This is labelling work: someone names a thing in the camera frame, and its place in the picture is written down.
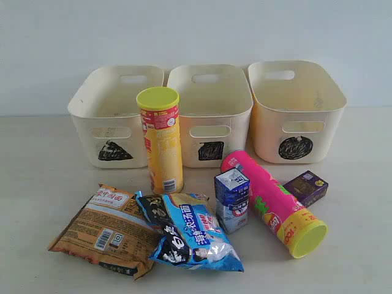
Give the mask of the blue white milk carton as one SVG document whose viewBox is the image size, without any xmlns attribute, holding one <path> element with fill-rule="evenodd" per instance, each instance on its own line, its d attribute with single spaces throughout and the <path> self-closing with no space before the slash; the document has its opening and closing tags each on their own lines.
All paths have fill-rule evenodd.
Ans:
<svg viewBox="0 0 392 294">
<path fill-rule="evenodd" d="M 226 233 L 247 224 L 249 179 L 238 169 L 229 169 L 214 177 L 216 216 Z"/>
</svg>

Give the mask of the yellow chips can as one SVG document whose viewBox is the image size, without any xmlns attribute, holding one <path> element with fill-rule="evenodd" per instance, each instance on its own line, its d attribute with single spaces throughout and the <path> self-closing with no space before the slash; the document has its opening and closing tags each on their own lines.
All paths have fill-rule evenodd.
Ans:
<svg viewBox="0 0 392 294">
<path fill-rule="evenodd" d="M 179 94 L 168 87 L 153 87 L 137 95 L 148 157 L 151 190 L 155 194 L 183 189 L 183 162 L 179 129 Z"/>
</svg>

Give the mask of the small purple box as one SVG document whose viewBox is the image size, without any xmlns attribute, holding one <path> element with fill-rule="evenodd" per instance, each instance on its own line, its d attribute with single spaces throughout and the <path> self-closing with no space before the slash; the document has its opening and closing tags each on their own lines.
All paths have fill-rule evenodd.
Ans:
<svg viewBox="0 0 392 294">
<path fill-rule="evenodd" d="M 326 195 L 328 183 L 308 170 L 285 183 L 283 187 L 308 208 Z"/>
</svg>

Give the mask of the cream bin square mark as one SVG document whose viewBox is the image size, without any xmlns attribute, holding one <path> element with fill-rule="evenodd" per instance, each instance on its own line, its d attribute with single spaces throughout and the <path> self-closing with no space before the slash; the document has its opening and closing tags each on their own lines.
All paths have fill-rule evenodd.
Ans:
<svg viewBox="0 0 392 294">
<path fill-rule="evenodd" d="M 180 96 L 185 167 L 220 167 L 227 155 L 245 148 L 254 103 L 242 68 L 182 65 L 171 70 L 167 86 Z"/>
</svg>

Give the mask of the cream bin triangle mark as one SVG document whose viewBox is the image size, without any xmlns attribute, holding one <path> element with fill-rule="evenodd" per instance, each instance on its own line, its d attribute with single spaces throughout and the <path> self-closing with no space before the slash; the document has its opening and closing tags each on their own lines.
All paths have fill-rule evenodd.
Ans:
<svg viewBox="0 0 392 294">
<path fill-rule="evenodd" d="M 147 166 L 136 96 L 163 83 L 164 70 L 156 66 L 107 66 L 88 75 L 67 109 L 93 166 Z"/>
</svg>

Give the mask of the orange noodle packet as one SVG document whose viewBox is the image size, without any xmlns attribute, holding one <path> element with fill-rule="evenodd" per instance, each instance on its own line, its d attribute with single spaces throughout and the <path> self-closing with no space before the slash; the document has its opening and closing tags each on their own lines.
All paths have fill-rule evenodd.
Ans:
<svg viewBox="0 0 392 294">
<path fill-rule="evenodd" d="M 145 221 L 135 198 L 135 194 L 100 184 L 48 250 L 134 279 L 144 276 L 154 266 L 150 255 L 159 234 Z"/>
</svg>

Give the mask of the blue noodle packet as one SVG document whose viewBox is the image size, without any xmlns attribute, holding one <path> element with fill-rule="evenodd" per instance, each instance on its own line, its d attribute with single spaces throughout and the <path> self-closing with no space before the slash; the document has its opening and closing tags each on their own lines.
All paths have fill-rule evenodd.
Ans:
<svg viewBox="0 0 392 294">
<path fill-rule="evenodd" d="M 149 226 L 160 234 L 149 259 L 188 270 L 243 272 L 243 264 L 203 194 L 135 193 Z"/>
</svg>

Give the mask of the cream bin circle mark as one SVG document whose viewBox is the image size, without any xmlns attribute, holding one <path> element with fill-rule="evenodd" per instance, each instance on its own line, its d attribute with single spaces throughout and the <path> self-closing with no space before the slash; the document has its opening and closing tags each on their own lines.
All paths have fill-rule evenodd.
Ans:
<svg viewBox="0 0 392 294">
<path fill-rule="evenodd" d="M 255 62 L 247 71 L 256 155 L 274 164 L 323 160 L 347 105 L 328 72 L 308 61 Z"/>
</svg>

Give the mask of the pink chips can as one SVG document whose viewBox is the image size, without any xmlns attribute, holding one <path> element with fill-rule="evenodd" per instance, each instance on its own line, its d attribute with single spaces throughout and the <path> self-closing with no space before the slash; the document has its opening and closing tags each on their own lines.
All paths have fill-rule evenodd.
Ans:
<svg viewBox="0 0 392 294">
<path fill-rule="evenodd" d="M 249 207 L 264 221 L 293 258 L 314 251 L 328 233 L 328 226 L 292 195 L 247 152 L 238 150 L 221 163 L 221 172 L 236 168 L 250 181 Z"/>
</svg>

